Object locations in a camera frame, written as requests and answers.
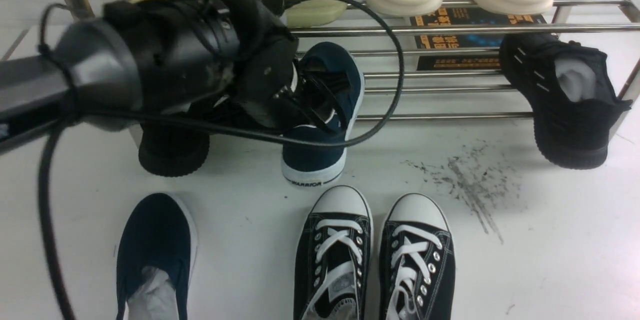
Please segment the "black knit sneaker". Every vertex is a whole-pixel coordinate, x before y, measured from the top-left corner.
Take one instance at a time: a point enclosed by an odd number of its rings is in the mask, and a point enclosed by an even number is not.
[[[500,65],[533,109],[535,142],[563,168],[593,169],[607,158],[611,127],[630,109],[616,97],[607,54],[550,33],[506,35]]]
[[[429,197],[398,199],[379,248],[380,320],[451,318],[456,259],[441,209]]]
[[[294,320],[362,320],[373,221],[355,188],[327,190],[304,222],[295,256]]]

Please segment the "white shoelace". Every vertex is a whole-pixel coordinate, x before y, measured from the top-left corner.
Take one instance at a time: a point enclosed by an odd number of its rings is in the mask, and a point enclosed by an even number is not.
[[[359,249],[358,245],[356,245],[355,242],[351,240],[351,238],[349,238],[349,229],[343,229],[343,230],[337,231],[332,227],[350,228],[357,231],[358,234],[363,234],[362,226],[358,224],[358,222],[355,222],[353,220],[337,220],[337,219],[320,220],[318,224],[315,225],[316,231],[324,227],[327,227],[326,230],[329,237],[324,242],[322,242],[322,244],[317,245],[315,247],[316,265],[320,264],[320,261],[322,261],[322,256],[324,256],[324,254],[326,254],[326,252],[329,251],[329,248],[331,248],[337,242],[341,242],[342,244],[345,244],[346,246],[348,246],[353,252],[354,256],[356,257],[356,261],[358,262],[358,265],[361,265],[362,264],[361,250]],[[332,284],[337,279],[339,279],[340,277],[342,277],[344,274],[349,272],[354,272],[354,265],[350,261],[345,262],[337,266],[333,270],[327,272],[324,277],[324,282],[322,282],[322,285],[320,285],[320,287],[315,291],[315,294],[311,298],[311,301],[309,301],[309,305],[306,308],[306,311],[304,313],[308,315],[311,311],[311,308],[315,306],[316,302],[318,301],[318,299],[320,299],[320,296],[327,290],[329,285]],[[320,274],[316,272],[315,276],[316,276],[315,281],[318,281],[320,279]]]
[[[329,237],[318,247],[315,253],[315,263],[318,264],[322,260],[322,256],[329,250],[329,248],[333,247],[338,241],[342,244],[348,246],[353,254],[356,256],[358,264],[362,264],[362,254],[361,250],[358,248],[358,245],[355,244],[351,238],[349,238],[349,229],[343,229],[340,231],[336,231],[331,227],[341,227],[341,228],[351,228],[358,232],[358,234],[362,234],[362,226],[358,224],[358,222],[352,220],[334,220],[334,219],[325,219],[320,220],[317,225],[315,225],[316,231],[321,228],[327,227],[326,233]]]
[[[395,238],[398,236],[398,233],[403,231],[419,236],[434,244],[438,250],[442,250],[442,242],[439,240],[438,236],[422,229],[414,228],[413,226],[400,225],[393,231],[391,236]],[[430,268],[435,271],[435,265],[432,263],[429,264],[430,266],[427,265],[427,263],[425,263],[425,259],[423,259],[419,254],[420,252],[426,251],[428,246],[428,242],[416,242],[412,244],[411,241],[405,237],[404,244],[391,255],[391,268],[394,268],[398,260],[402,259],[403,256],[409,256],[418,265],[418,268],[425,280],[429,279],[429,282],[426,283],[429,285],[431,283],[430,279],[432,273],[430,272]],[[404,261],[400,263],[395,277],[395,285],[393,286],[393,292],[391,293],[391,300],[389,301],[389,306],[386,309],[386,320],[400,320],[400,314],[396,311],[396,304],[398,304],[398,297],[400,297],[400,294],[404,296],[404,307],[407,314],[415,314],[418,311],[416,304],[414,304],[413,296],[406,290],[406,288],[413,290],[416,279],[418,279],[418,272],[413,270],[411,267],[403,266],[403,264]]]

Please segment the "shoe rack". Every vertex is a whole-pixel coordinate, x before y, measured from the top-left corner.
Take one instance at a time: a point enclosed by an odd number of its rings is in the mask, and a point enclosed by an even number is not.
[[[74,18],[82,19],[93,15],[89,1],[87,0],[65,0],[72,8]],[[392,26],[393,31],[399,36],[419,36],[419,35],[473,35],[483,34],[507,34],[507,33],[607,33],[623,31],[640,31],[640,10],[630,0],[555,0],[553,3],[555,14],[551,23],[547,24],[518,24],[518,25],[495,25],[495,24],[470,24],[452,26]],[[589,5],[609,5],[616,6],[629,19],[628,23],[567,23],[569,14],[577,6]],[[444,0],[445,8],[473,8],[477,7],[473,0]],[[386,34],[378,26],[351,26],[351,27],[317,27],[317,28],[297,28],[292,32],[300,38],[353,38],[353,37],[384,37]],[[478,47],[465,49],[406,49],[406,57],[432,56],[432,55],[495,55],[498,53],[496,47]],[[362,49],[352,51],[352,55],[359,57],[395,57],[393,49],[369,50]],[[466,69],[455,71],[407,71],[407,79],[443,79],[457,77],[494,77],[500,75],[499,70],[487,69]],[[395,79],[397,72],[365,72],[366,79]],[[404,91],[413,94],[434,94],[434,93],[494,93],[514,90],[510,85],[451,85],[451,86],[420,86],[407,87]],[[391,88],[368,88],[365,95],[391,94]],[[618,97],[623,100],[636,101],[640,96],[640,59],[622,86]],[[377,122],[382,115],[361,115],[359,121]],[[624,120],[624,114],[620,120],[612,127],[611,136],[615,134],[618,127]],[[478,119],[518,119],[530,118],[531,112],[473,112],[473,113],[413,113],[394,115],[393,120],[404,121],[430,121],[430,120],[478,120]]]

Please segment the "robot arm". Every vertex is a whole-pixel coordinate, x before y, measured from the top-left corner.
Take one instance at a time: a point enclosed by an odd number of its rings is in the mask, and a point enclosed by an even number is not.
[[[146,0],[106,4],[103,17],[69,26],[51,54],[83,106],[171,113],[227,94],[262,126],[286,129],[327,108],[300,109],[309,90],[298,84],[297,48],[260,0]],[[68,101],[65,76],[43,56],[0,62],[0,153],[51,129]],[[131,124],[82,121],[107,131]]]

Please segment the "navy blue canvas shoe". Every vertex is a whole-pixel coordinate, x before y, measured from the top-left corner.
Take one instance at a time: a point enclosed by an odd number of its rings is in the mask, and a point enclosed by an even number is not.
[[[338,116],[338,112],[334,111],[325,122],[334,133],[329,133],[313,124],[302,124],[286,131],[284,136],[322,143],[348,140],[360,110],[365,85],[364,76],[358,69],[354,58],[349,51],[338,44],[321,42],[306,52],[300,60],[300,68],[303,70],[320,68],[320,81],[323,79],[322,72],[340,74],[345,78],[348,83],[347,90],[341,90],[335,94],[335,97],[348,125],[346,131],[342,131],[340,116]],[[343,169],[345,169],[346,158],[347,149],[345,147],[320,149],[285,145],[282,148],[282,174],[295,186],[303,188],[324,186],[334,183],[340,178]]]
[[[126,222],[118,247],[116,292],[118,316],[147,279],[144,269],[168,275],[175,290],[179,320],[187,319],[187,295],[197,250],[194,220],[179,199],[151,194],[140,201]]]

